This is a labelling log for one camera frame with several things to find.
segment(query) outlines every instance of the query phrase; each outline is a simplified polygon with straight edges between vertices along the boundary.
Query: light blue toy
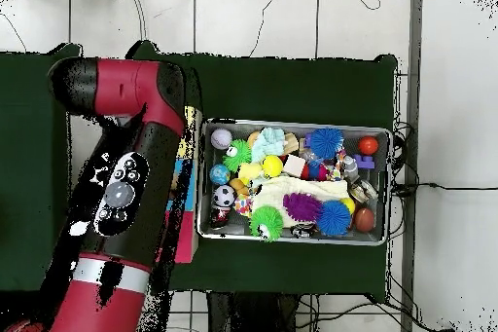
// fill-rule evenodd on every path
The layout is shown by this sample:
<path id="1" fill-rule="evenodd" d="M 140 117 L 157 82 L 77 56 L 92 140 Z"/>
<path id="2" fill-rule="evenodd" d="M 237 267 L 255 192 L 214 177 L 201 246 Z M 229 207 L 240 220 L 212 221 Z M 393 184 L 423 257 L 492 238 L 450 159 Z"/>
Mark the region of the light blue toy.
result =
<path id="1" fill-rule="evenodd" d="M 209 171 L 209 178 L 215 185 L 226 185 L 230 180 L 230 171 L 225 165 L 214 165 Z"/>
<path id="2" fill-rule="evenodd" d="M 264 128 L 254 142 L 251 152 L 252 162 L 258 163 L 268 155 L 282 156 L 284 154 L 284 142 L 284 130 Z"/>

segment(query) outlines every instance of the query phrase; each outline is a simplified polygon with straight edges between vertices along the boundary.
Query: white ball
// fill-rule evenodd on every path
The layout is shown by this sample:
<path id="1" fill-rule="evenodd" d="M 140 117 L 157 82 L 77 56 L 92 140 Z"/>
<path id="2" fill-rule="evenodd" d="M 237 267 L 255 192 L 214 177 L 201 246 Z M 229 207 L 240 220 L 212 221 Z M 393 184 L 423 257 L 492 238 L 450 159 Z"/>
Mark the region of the white ball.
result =
<path id="1" fill-rule="evenodd" d="M 230 207 L 235 202 L 235 190 L 229 185 L 220 186 L 214 191 L 213 201 L 219 207 Z"/>
<path id="2" fill-rule="evenodd" d="M 211 134 L 211 144 L 216 149 L 228 149 L 231 144 L 231 133 L 226 129 L 214 130 Z"/>

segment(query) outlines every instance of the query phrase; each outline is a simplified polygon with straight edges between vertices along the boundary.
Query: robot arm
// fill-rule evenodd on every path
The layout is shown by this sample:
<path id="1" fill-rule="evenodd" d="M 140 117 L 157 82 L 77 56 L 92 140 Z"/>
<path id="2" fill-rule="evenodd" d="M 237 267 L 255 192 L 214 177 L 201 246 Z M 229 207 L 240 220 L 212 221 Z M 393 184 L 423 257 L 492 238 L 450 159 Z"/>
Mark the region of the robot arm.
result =
<path id="1" fill-rule="evenodd" d="M 104 130 L 71 198 L 40 310 L 16 332 L 35 323 L 41 332 L 135 332 L 185 125 L 182 72 L 164 62 L 78 57 L 49 76 L 70 113 L 133 119 Z"/>

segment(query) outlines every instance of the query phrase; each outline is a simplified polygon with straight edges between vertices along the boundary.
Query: purple block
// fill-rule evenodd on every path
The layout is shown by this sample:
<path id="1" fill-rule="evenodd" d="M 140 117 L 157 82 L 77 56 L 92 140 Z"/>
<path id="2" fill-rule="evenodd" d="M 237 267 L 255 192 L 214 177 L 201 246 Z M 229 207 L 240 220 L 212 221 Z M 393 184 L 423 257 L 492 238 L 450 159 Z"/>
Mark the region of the purple block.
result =
<path id="1" fill-rule="evenodd" d="M 354 160 L 358 168 L 375 168 L 374 158 L 372 156 L 354 155 Z"/>

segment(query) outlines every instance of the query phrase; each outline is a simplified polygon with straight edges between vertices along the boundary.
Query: button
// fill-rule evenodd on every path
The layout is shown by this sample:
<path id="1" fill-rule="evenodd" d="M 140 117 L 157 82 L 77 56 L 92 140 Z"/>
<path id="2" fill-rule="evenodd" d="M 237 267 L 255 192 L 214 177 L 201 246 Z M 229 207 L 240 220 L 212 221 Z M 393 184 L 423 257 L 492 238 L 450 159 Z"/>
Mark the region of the button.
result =
<path id="1" fill-rule="evenodd" d="M 128 180 L 131 182 L 138 180 L 139 177 L 140 177 L 140 174 L 138 174 L 138 171 L 136 171 L 136 170 L 130 170 L 128 172 Z"/>
<path id="2" fill-rule="evenodd" d="M 116 170 L 116 171 L 114 172 L 114 177 L 115 177 L 116 179 L 118 179 L 118 180 L 122 179 L 122 178 L 123 178 L 123 176 L 125 176 L 125 172 L 124 172 L 123 170 L 121 170 L 121 169 Z"/>
<path id="3" fill-rule="evenodd" d="M 104 201 L 111 207 L 128 206 L 135 197 L 132 186 L 125 182 L 114 182 L 107 186 Z"/>
<path id="4" fill-rule="evenodd" d="M 136 166 L 135 160 L 133 159 L 128 159 L 126 162 L 124 162 L 124 167 L 126 168 L 134 168 Z"/>
<path id="5" fill-rule="evenodd" d="M 116 222 L 124 222 L 126 220 L 126 212 L 118 210 L 114 215 L 114 220 L 116 220 Z"/>
<path id="6" fill-rule="evenodd" d="M 108 219 L 109 216 L 111 216 L 111 212 L 109 211 L 109 209 L 102 209 L 102 210 L 100 210 L 100 213 L 98 214 L 98 217 L 100 219 Z"/>

